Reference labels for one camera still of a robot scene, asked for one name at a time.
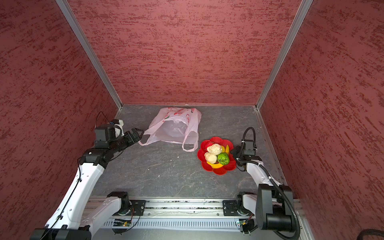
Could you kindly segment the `beige fake fruit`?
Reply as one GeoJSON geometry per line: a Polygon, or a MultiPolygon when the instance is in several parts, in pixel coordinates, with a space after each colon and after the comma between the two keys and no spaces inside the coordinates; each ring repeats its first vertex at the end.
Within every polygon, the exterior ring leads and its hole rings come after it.
{"type": "Polygon", "coordinates": [[[223,146],[221,146],[219,144],[213,144],[213,145],[207,147],[207,151],[208,151],[208,153],[217,156],[217,155],[225,152],[225,147],[223,147],[223,146]]]}
{"type": "Polygon", "coordinates": [[[210,164],[216,164],[217,163],[217,155],[206,152],[204,156],[205,156],[205,159],[208,163],[210,163],[210,164]]]}

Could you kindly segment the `pink plastic bag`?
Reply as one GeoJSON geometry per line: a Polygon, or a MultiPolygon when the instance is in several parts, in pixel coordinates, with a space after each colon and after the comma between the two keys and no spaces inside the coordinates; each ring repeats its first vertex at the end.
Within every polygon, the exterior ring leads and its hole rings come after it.
{"type": "Polygon", "coordinates": [[[198,148],[201,118],[202,114],[196,108],[162,108],[144,132],[139,144],[180,144],[185,152],[194,152],[198,148]]]}

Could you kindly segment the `green fake fruit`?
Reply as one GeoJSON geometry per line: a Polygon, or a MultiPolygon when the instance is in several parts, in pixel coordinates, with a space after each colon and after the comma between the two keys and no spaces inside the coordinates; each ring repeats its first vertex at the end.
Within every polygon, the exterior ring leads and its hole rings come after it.
{"type": "Polygon", "coordinates": [[[223,166],[230,163],[230,157],[227,153],[220,153],[217,155],[217,162],[223,166]]]}

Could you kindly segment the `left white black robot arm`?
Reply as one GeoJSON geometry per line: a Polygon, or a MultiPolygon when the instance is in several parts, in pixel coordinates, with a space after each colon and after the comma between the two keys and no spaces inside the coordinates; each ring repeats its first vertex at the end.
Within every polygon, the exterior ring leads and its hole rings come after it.
{"type": "Polygon", "coordinates": [[[133,128],[124,132],[120,124],[95,128],[94,146],[78,160],[78,170],[66,195],[42,229],[35,229],[31,240],[90,240],[114,214],[134,216],[134,207],[126,192],[112,192],[86,217],[83,212],[91,193],[117,153],[138,143],[144,131],[133,128]]]}

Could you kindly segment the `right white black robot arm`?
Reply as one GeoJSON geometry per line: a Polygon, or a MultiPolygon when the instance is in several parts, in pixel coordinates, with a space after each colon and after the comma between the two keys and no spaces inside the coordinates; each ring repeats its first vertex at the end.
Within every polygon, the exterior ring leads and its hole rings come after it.
{"type": "Polygon", "coordinates": [[[242,140],[231,153],[237,166],[243,168],[258,185],[256,195],[243,194],[241,200],[243,208],[255,215],[257,229],[272,231],[283,240],[298,240],[301,227],[290,187],[273,178],[256,155],[253,141],[242,140]]]}

